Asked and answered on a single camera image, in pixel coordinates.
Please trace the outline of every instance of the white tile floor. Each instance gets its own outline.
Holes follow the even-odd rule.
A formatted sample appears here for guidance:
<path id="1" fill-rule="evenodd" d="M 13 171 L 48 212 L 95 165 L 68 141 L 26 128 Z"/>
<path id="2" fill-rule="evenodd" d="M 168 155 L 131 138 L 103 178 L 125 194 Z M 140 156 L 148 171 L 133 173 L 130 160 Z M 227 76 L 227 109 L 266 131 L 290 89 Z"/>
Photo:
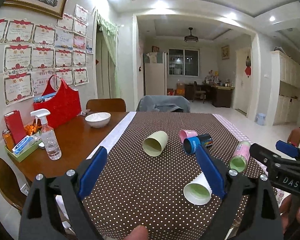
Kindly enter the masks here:
<path id="1" fill-rule="evenodd" d="M 192 113 L 220 114 L 235 125 L 244 135 L 248 136 L 252 142 L 258 143 L 263 147 L 276 152 L 282 157 L 289 156 L 279 152 L 275 148 L 277 141 L 287 141 L 291 131 L 297 127 L 295 123 L 286 125 L 260 126 L 250 121 L 246 116 L 232 108 L 214 107 L 211 103 L 202 101 L 190 102 Z"/>

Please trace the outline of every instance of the metal bolt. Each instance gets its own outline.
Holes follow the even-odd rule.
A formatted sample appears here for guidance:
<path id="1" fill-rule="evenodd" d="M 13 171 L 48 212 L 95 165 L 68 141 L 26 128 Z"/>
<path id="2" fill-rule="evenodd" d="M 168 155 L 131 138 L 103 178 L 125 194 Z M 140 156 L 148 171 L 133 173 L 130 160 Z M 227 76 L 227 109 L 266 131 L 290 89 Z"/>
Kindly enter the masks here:
<path id="1" fill-rule="evenodd" d="M 37 176 L 35 176 L 36 180 L 42 180 L 43 179 L 43 175 L 41 173 L 39 173 Z"/>
<path id="2" fill-rule="evenodd" d="M 238 175 L 238 172 L 236 170 L 229 170 L 229 175 L 235 177 Z"/>
<path id="3" fill-rule="evenodd" d="M 66 172 L 66 174 L 67 174 L 69 177 L 71 177 L 71 176 L 73 176 L 73 175 L 75 174 L 75 171 L 74 171 L 74 170 L 69 170 L 69 171 Z"/>
<path id="4" fill-rule="evenodd" d="M 263 181 L 267 181 L 268 177 L 267 177 L 266 174 L 262 174 L 262 175 L 260 175 L 260 179 L 263 180 Z"/>

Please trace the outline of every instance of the blue gripper pad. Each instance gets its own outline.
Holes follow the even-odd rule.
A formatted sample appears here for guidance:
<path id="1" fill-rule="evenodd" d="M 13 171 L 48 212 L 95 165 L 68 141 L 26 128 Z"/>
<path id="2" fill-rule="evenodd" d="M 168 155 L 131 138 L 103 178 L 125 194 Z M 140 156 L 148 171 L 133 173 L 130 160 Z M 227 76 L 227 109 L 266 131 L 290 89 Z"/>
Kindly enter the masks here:
<path id="1" fill-rule="evenodd" d="M 283 141 L 277 141 L 275 148 L 278 151 L 280 151 L 292 158 L 296 158 L 299 156 L 298 148 L 294 147 L 292 144 L 287 144 Z"/>
<path id="2" fill-rule="evenodd" d="M 226 196 L 226 192 L 223 177 L 221 176 L 220 172 L 201 146 L 197 148 L 195 155 L 197 158 L 197 163 L 199 164 L 211 187 L 212 193 L 223 199 Z"/>
<path id="3" fill-rule="evenodd" d="M 100 173 L 107 163 L 107 156 L 108 153 L 106 148 L 101 146 L 92 157 L 90 165 L 80 179 L 80 187 L 78 192 L 78 197 L 80 200 L 83 200 L 92 192 Z"/>

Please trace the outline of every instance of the gray cloth on chair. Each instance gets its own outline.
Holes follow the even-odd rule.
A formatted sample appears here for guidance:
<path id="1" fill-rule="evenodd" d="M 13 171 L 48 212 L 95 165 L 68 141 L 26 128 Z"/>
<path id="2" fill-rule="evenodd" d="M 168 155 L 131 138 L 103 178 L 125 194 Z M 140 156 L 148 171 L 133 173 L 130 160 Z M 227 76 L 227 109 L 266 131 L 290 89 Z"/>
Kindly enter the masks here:
<path id="1" fill-rule="evenodd" d="M 137 112 L 190 113 L 190 103 L 182 96 L 145 96 L 141 98 Z"/>

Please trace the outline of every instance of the trash can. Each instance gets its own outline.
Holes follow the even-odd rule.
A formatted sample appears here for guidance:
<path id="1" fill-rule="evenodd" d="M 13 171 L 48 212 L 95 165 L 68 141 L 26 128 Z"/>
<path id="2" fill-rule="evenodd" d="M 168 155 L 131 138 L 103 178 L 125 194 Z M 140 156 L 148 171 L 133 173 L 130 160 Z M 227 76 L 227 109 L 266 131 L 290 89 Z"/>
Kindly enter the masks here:
<path id="1" fill-rule="evenodd" d="M 258 125 L 265 125 L 266 115 L 265 114 L 257 114 L 257 124 Z"/>

